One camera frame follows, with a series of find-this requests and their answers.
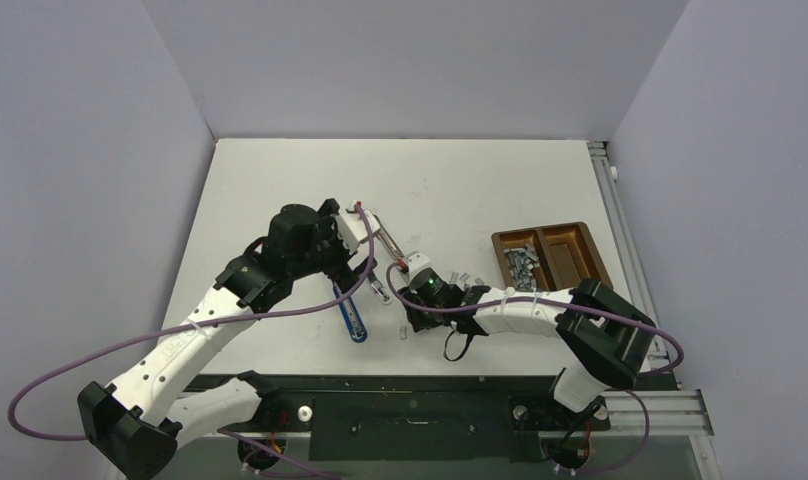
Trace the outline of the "blue stapler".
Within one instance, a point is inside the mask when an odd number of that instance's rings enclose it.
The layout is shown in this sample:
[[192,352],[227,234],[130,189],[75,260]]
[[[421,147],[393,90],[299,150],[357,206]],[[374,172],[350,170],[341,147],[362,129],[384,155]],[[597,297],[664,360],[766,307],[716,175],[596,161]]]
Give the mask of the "blue stapler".
[[332,284],[332,292],[335,298],[339,300],[339,310],[350,339],[354,343],[365,342],[368,338],[368,332],[355,303],[350,297],[346,297],[335,283]]

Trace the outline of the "silver black stapler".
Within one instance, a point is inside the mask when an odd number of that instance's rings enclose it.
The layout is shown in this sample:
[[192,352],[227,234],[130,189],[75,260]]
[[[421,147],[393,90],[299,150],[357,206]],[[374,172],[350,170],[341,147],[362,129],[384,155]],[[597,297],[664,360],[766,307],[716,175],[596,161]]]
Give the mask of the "silver black stapler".
[[390,256],[392,265],[399,270],[407,270],[408,266],[403,250],[386,229],[383,221],[377,214],[374,215],[374,219],[378,225],[377,236]]

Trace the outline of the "brown plastic divided tray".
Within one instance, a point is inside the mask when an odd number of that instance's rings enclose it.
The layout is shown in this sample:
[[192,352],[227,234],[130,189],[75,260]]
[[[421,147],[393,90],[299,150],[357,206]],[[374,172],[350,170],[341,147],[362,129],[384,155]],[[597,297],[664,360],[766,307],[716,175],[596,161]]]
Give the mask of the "brown plastic divided tray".
[[583,222],[496,232],[491,235],[491,241],[508,287],[514,288],[503,249],[528,243],[545,260],[551,291],[577,287],[585,279],[599,280],[608,287],[612,285],[592,234]]

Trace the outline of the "light blue staple box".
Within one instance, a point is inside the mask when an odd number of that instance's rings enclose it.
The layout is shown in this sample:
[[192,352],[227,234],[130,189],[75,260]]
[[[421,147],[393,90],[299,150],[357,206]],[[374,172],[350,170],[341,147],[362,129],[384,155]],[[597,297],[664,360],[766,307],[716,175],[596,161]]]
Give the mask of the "light blue staple box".
[[371,287],[375,296],[380,300],[382,304],[389,305],[392,302],[392,296],[389,294],[387,288],[383,285],[383,283],[374,273],[370,273],[367,276],[367,282],[369,283],[369,286]]

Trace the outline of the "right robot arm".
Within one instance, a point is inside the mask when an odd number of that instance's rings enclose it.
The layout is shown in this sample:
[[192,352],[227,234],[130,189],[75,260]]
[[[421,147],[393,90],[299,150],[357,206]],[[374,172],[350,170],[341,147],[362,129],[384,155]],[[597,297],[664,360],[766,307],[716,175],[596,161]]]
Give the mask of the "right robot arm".
[[395,295],[415,329],[447,326],[468,341],[509,333],[561,340],[573,357],[544,403],[559,428],[579,421],[602,392],[633,389],[655,336],[647,315],[596,279],[533,293],[484,285],[464,290],[431,268],[406,277],[408,285]]

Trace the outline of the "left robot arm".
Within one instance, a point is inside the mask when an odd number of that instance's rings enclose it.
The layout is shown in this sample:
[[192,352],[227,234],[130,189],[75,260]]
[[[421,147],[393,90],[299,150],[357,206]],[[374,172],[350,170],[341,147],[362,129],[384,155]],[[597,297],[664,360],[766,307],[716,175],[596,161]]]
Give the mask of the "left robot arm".
[[241,373],[225,385],[183,398],[191,381],[234,338],[286,299],[294,284],[323,274],[351,292],[372,268],[350,260],[373,247],[380,230],[361,203],[340,210],[290,204],[216,276],[190,314],[142,360],[105,385],[87,384],[77,396],[86,439],[128,479],[152,479],[194,439],[245,422],[254,430],[276,421],[278,403],[261,375]]

